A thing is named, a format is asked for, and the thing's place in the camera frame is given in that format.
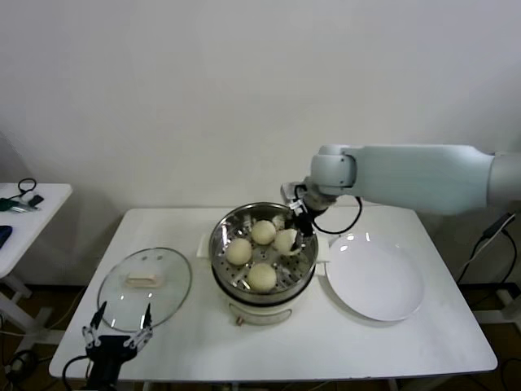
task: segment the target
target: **white wall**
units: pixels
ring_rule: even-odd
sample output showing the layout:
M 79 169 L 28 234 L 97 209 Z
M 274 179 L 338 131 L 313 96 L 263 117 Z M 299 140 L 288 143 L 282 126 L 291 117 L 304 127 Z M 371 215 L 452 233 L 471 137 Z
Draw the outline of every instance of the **white wall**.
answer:
M 521 150 L 519 15 L 515 0 L 2 4 L 0 159 L 75 189 L 18 272 L 86 281 L 126 209 L 277 200 L 323 143 Z

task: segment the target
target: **metal rim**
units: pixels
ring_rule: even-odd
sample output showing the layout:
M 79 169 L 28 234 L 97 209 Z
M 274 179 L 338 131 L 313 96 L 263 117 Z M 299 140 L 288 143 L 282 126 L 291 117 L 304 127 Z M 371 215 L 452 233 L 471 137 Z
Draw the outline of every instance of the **metal rim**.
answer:
M 317 238 L 314 235 L 311 239 L 313 243 L 313 253 L 305 253 L 302 257 L 306 260 L 306 263 L 309 265 L 307 270 L 302 270 L 302 274 L 298 277 L 298 280 L 294 280 L 294 283 L 291 285 L 283 286 L 276 292 L 254 292 L 254 291 L 244 291 L 239 289 L 236 285 L 233 285 L 231 281 L 229 281 L 225 275 L 223 275 L 218 267 L 220 263 L 222 265 L 221 254 L 217 255 L 216 253 L 216 242 L 215 239 L 218 235 L 221 234 L 221 230 L 223 226 L 229 226 L 230 220 L 233 221 L 234 217 L 240 215 L 242 213 L 247 212 L 249 209 L 255 208 L 267 208 L 267 209 L 278 209 L 281 214 L 290 213 L 291 210 L 283 204 L 276 204 L 272 202 L 257 202 L 246 204 L 243 206 L 239 206 L 228 212 L 213 228 L 212 234 L 210 236 L 210 241 L 208 244 L 208 253 L 210 255 L 211 263 L 212 263 L 212 272 L 214 278 L 220 284 L 220 288 L 222 288 L 227 294 L 233 297 L 235 300 L 240 300 L 242 303 L 247 305 L 255 305 L 255 306 L 273 306 L 277 303 L 286 302 L 300 294 L 302 290 L 304 290 L 311 278 L 314 274 L 314 265 L 317 259 Z
M 315 266 L 312 267 L 311 270 L 313 271 L 312 275 L 314 275 Z M 301 287 L 301 289 L 299 291 L 297 291 L 294 295 L 289 296 L 288 298 L 282 299 L 281 301 L 274 301 L 273 303 L 255 303 L 255 302 L 244 300 L 241 297 L 235 296 L 232 292 L 227 291 L 226 288 L 224 287 L 224 285 L 222 284 L 222 281 L 220 281 L 219 278 L 216 276 L 216 271 L 213 268 L 212 268 L 212 273 L 213 273 L 213 277 L 215 278 L 215 280 L 217 282 L 217 285 L 226 295 L 228 295 L 229 297 L 238 301 L 241 304 L 249 305 L 251 307 L 259 307 L 259 308 L 274 307 L 276 305 L 282 305 L 282 304 L 285 304 L 285 303 L 295 299 L 308 287 L 308 285 L 311 283 L 311 280 L 313 279 L 313 276 L 311 276 L 311 278 L 306 281 L 306 283 Z

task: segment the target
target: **power cord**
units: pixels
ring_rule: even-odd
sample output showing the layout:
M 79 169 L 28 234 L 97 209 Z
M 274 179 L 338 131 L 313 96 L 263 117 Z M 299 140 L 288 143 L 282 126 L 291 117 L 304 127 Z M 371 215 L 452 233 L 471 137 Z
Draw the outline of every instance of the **power cord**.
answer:
M 496 294 L 496 290 L 502 284 L 505 283 L 505 281 L 510 277 L 510 275 L 512 274 L 512 271 L 514 270 L 515 264 L 517 263 L 517 259 L 518 259 L 518 247 L 515 245 L 514 239 L 512 238 L 512 236 L 510 236 L 510 234 L 507 230 L 502 230 L 501 233 L 510 241 L 510 244 L 512 244 L 512 249 L 514 250 L 514 257 L 512 258 L 512 262 L 510 263 L 510 268 L 506 272 L 505 277 L 503 277 L 501 279 L 501 281 L 496 284 L 494 289 L 487 296 L 483 297 L 482 299 L 479 299 L 478 301 L 476 301 L 474 303 L 470 303 L 469 307 L 474 307 L 475 305 L 478 305 L 479 303 L 487 300 L 490 296 L 493 296 L 494 294 Z
M 76 356 L 75 358 L 72 358 L 70 360 L 67 361 L 67 363 L 65 364 L 65 366 L 63 367 L 63 370 L 62 370 L 62 383 L 63 385 L 65 386 L 65 389 L 67 391 L 72 391 L 72 387 L 71 385 L 67 382 L 67 369 L 71 366 L 71 364 L 73 364 L 74 362 L 76 361 L 81 361 L 81 360 L 85 360 L 86 358 L 89 358 L 89 356 L 87 355 L 82 355 L 82 356 Z
M 347 228 L 345 228 L 345 229 L 343 229 L 341 231 L 328 231 L 328 230 L 324 230 L 320 226 L 318 226 L 318 224 L 314 220 L 313 220 L 313 226 L 315 228 L 317 228 L 323 234 L 329 234 L 329 235 L 342 235 L 342 234 L 345 234 L 347 231 L 349 231 L 351 228 L 353 228 L 355 226 L 355 224 L 357 224 L 358 219 L 361 216 L 361 211 L 363 209 L 362 204 L 361 204 L 361 198 L 360 197 L 355 197 L 355 200 L 357 200 L 357 203 L 358 203 L 358 213 L 357 213 L 356 217 L 354 218 L 354 220 L 352 221 L 352 223 L 349 224 L 349 226 Z
M 300 197 L 299 197 L 299 189 L 306 190 L 306 186 L 305 185 L 296 185 L 295 186 L 294 192 L 295 192 L 295 199 L 296 200 L 300 199 Z M 318 224 L 315 222 L 314 219 L 312 220 L 313 226 L 318 231 L 320 231 L 323 234 L 328 234 L 328 235 L 342 235 L 342 234 L 345 234 L 347 231 L 349 231 L 351 228 L 353 228 L 355 226 L 355 224 L 357 224 L 358 219 L 361 216 L 361 211 L 363 210 L 361 198 L 360 197 L 355 197 L 355 200 L 357 200 L 357 203 L 358 203 L 358 213 L 357 213 L 356 217 L 354 218 L 354 220 L 352 221 L 352 223 L 347 228 L 345 228 L 345 229 L 343 229 L 341 231 L 328 231 L 328 230 L 324 230 L 320 226 L 318 226 Z
M 25 183 L 27 182 L 30 182 L 32 183 L 31 187 L 29 189 L 24 189 L 22 187 L 22 185 L 24 185 Z M 18 182 L 18 190 L 19 190 L 19 194 L 17 195 L 14 195 L 12 197 L 9 197 L 8 200 L 12 200 L 13 198 L 20 198 L 22 197 L 25 193 L 29 193 L 30 191 L 33 191 L 34 189 L 36 189 L 36 186 L 37 186 L 38 182 L 36 182 L 36 179 L 34 178 L 24 178 L 24 179 L 20 179 L 20 181 Z
M 483 232 L 483 234 L 479 238 L 478 242 L 475 244 L 474 248 L 472 249 L 471 257 L 460 268 L 460 269 L 463 269 L 463 272 L 460 274 L 460 276 L 458 278 L 458 281 L 457 281 L 458 284 L 460 284 L 463 277 L 465 276 L 465 273 L 468 270 L 469 265 L 475 259 L 477 259 L 478 256 L 483 252 L 483 250 L 485 250 L 494 241 L 494 239 L 496 239 L 496 237 L 503 231 L 503 229 L 506 228 L 514 220 L 515 220 L 515 213 L 513 213 L 513 214 L 506 213 Z M 487 239 L 488 239 L 488 241 L 483 246 L 480 247 L 479 245 Z

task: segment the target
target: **table leg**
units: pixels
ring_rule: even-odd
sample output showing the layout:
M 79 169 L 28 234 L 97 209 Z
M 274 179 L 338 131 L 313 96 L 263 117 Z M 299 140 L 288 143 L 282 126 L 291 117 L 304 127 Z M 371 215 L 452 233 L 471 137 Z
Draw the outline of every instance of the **table leg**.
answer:
M 33 294 L 31 290 L 27 288 L 25 284 L 14 275 L 7 275 L 2 279 L 2 282 L 13 291 L 20 293 L 20 295 L 26 299 L 29 299 Z
M 63 330 L 48 330 L 45 328 L 47 320 L 52 314 L 52 308 L 43 307 L 36 318 L 32 318 L 8 297 L 0 293 L 0 311 L 25 332 L 25 336 L 16 349 L 31 349 L 35 344 L 58 345 L 62 339 Z
M 502 310 L 472 311 L 478 323 L 513 323 L 521 331 L 521 296 L 512 299 L 503 289 L 496 294 L 505 307 Z
M 21 328 L 25 332 L 34 331 L 36 329 L 37 324 L 35 323 L 35 319 L 31 318 L 3 293 L 0 293 L 0 311 L 18 328 Z

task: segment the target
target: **robotic arm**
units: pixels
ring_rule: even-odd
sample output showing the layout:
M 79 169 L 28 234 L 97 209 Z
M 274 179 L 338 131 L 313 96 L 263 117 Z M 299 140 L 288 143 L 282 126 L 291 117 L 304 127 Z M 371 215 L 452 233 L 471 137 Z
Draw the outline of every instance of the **robotic arm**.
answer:
M 459 145 L 331 144 L 313 157 L 304 182 L 285 183 L 281 192 L 296 214 L 304 213 L 308 221 L 343 195 L 457 214 L 521 200 L 521 155 L 488 155 Z

